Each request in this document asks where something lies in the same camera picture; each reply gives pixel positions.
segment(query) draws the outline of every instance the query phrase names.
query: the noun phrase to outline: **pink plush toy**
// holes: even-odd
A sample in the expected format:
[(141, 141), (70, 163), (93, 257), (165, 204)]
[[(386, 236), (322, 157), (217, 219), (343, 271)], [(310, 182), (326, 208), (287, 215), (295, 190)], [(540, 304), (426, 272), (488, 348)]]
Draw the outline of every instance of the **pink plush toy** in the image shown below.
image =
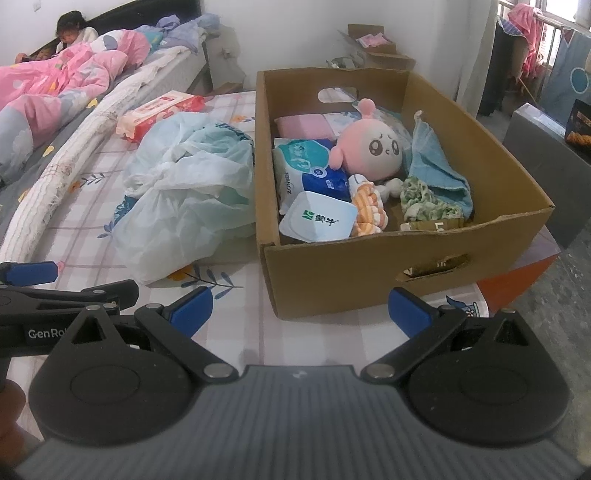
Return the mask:
[[(361, 100), (359, 110), (361, 120), (345, 128), (330, 150), (329, 167), (333, 170), (343, 167), (349, 175), (360, 174), (373, 182), (391, 179), (402, 166), (398, 136), (388, 125), (374, 118), (372, 100)], [(402, 181), (394, 179), (380, 189), (380, 194), (383, 197), (387, 190), (393, 196), (400, 196), (401, 186)]]

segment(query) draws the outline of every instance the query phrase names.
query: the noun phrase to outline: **headboard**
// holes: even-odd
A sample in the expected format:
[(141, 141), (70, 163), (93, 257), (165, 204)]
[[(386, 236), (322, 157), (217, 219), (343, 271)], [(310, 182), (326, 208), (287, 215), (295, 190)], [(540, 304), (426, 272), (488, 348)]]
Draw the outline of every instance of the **headboard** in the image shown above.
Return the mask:
[[(199, 0), (135, 0), (94, 17), (88, 20), (88, 23), (99, 35), (102, 35), (111, 30), (133, 30), (140, 25), (155, 25), (162, 17), (173, 14), (179, 17), (181, 23), (199, 17), (201, 15)], [(39, 50), (47, 47), (55, 48), (58, 43), (59, 40), (55, 38)]]

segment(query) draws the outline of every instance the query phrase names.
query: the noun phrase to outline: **green cloth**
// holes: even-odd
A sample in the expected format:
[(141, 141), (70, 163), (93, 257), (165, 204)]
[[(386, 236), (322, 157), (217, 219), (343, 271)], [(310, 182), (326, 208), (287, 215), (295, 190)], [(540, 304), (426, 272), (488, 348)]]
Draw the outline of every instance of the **green cloth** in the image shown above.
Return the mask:
[(400, 201), (404, 219), (410, 222), (463, 217), (458, 205), (438, 199), (427, 184), (416, 177), (404, 180)]

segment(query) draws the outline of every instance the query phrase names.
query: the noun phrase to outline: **hand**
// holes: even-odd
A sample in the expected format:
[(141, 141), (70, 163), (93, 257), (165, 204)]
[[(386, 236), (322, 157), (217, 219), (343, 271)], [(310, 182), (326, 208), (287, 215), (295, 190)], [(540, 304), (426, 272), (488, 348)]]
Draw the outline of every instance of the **hand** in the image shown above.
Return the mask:
[(14, 63), (21, 63), (24, 57), (27, 57), (26, 53), (19, 53), (17, 58), (14, 59)]

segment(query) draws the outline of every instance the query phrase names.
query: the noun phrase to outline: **box handle hole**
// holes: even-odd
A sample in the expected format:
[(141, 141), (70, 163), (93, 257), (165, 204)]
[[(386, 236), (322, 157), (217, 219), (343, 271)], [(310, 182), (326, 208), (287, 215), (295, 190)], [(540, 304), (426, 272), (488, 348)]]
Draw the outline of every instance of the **box handle hole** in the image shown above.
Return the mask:
[(353, 103), (358, 100), (357, 88), (330, 87), (318, 92), (318, 100), (322, 103)]
[(464, 268), (470, 263), (470, 256), (468, 254), (454, 255), (446, 257), (442, 260), (433, 261), (421, 265), (415, 265), (407, 268), (404, 272), (396, 276), (396, 280), (403, 283), (417, 278), (431, 277), (433, 275), (441, 275)]

